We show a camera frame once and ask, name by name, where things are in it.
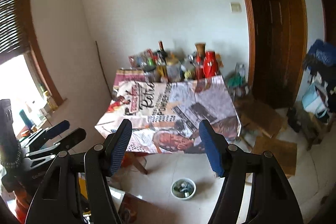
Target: door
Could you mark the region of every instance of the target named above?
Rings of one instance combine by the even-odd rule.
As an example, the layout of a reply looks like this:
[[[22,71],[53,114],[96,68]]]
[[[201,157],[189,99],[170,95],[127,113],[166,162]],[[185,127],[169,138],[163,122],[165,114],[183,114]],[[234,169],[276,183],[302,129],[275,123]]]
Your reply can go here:
[[[304,0],[251,0],[255,22],[252,92],[273,108],[292,106],[306,51]]]

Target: window blind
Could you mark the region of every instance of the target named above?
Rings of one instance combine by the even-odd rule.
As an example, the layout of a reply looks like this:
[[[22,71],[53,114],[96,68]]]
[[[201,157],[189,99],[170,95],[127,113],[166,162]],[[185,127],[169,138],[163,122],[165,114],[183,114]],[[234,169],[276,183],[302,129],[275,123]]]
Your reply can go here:
[[[0,0],[0,65],[29,51],[20,13],[20,0]]]

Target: window frame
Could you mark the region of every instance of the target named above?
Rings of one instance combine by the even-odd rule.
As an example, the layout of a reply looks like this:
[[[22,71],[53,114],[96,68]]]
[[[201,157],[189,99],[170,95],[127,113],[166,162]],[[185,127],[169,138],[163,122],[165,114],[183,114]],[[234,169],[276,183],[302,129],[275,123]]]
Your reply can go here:
[[[22,1],[22,15],[21,19],[23,22],[23,27],[27,33],[30,51],[25,55],[25,60],[28,66],[28,69],[31,73],[31,76],[36,83],[43,83],[46,89],[53,96],[55,103],[60,106],[63,104],[64,100],[59,94],[50,74],[47,69],[47,66],[44,62],[40,47],[38,46],[36,33],[34,30],[33,19],[31,14],[30,0],[21,0]]]

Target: window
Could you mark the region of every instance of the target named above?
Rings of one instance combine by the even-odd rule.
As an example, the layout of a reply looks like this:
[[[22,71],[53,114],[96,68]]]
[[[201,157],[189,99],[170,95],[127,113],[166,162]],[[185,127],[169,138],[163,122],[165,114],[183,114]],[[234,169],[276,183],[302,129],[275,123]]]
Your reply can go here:
[[[0,65],[30,50],[18,0],[0,0]]]
[[[10,99],[13,129],[17,135],[25,126],[19,112],[23,109],[28,117],[37,124],[39,123],[37,112],[44,107],[45,102],[29,72],[24,55],[14,57],[0,65],[0,76],[0,99]],[[31,108],[31,113],[29,113],[27,105]]]
[[[23,59],[29,61],[25,66],[28,66],[36,85],[44,84],[60,106],[63,98],[43,60],[33,26],[30,0],[0,0],[0,66],[22,54]]]
[[[39,87],[43,83],[57,105],[63,102],[44,63],[34,31],[30,0],[0,0],[0,99],[10,99],[13,129],[24,128],[23,109],[39,125],[45,106]]]

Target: wooden door frame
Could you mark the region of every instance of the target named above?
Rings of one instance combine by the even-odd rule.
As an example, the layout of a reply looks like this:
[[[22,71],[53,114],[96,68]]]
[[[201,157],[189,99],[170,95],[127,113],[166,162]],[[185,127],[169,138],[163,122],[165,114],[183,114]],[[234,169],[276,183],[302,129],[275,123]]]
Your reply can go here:
[[[247,13],[247,25],[249,28],[249,72],[248,72],[248,84],[253,85],[254,79],[254,65],[255,65],[255,27],[254,27],[254,15],[252,8],[252,0],[245,0],[246,13]]]
[[[324,1],[321,0],[322,2],[322,10],[323,10],[323,22],[324,22],[324,41],[327,40],[327,22],[326,22],[326,11],[325,11],[325,8],[324,8]]]
[[[301,0],[302,3],[302,11],[303,11],[303,18],[304,20],[304,47],[302,51],[302,60],[304,59],[307,53],[307,10],[306,10],[306,2],[305,0]],[[253,16],[253,7],[252,7],[252,0],[245,0],[246,5],[246,13],[247,13],[247,24],[249,29],[249,72],[248,72],[248,84],[253,85],[254,79],[254,70],[255,70],[255,26],[254,26],[254,16]],[[303,75],[303,68],[300,67],[299,77],[297,79],[297,83],[295,86],[295,93],[293,95],[293,102],[295,102],[297,93],[299,91],[301,80]]]

